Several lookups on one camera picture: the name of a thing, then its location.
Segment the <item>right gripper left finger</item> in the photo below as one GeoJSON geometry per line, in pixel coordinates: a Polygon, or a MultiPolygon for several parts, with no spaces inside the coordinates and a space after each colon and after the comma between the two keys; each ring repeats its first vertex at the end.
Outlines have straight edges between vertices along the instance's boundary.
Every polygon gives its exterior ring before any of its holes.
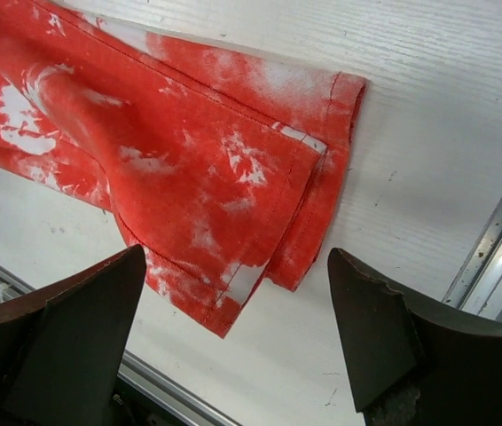
{"type": "Polygon", "coordinates": [[[100,425],[145,282],[138,246],[0,303],[0,425],[100,425]]]}

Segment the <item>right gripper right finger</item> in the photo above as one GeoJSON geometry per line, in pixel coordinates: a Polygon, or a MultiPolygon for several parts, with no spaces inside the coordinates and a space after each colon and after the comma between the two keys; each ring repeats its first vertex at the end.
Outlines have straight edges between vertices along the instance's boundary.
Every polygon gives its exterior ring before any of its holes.
{"type": "Polygon", "coordinates": [[[327,258],[353,404],[368,425],[502,425],[502,323],[327,258]]]}

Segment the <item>red tie-dye trousers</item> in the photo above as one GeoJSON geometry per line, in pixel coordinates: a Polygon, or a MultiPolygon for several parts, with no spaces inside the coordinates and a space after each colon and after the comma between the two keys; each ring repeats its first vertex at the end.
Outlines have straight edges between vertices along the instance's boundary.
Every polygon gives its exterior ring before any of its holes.
{"type": "Polygon", "coordinates": [[[366,81],[0,1],[0,168],[110,211],[146,283],[225,336],[296,290],[332,222],[366,81]]]}

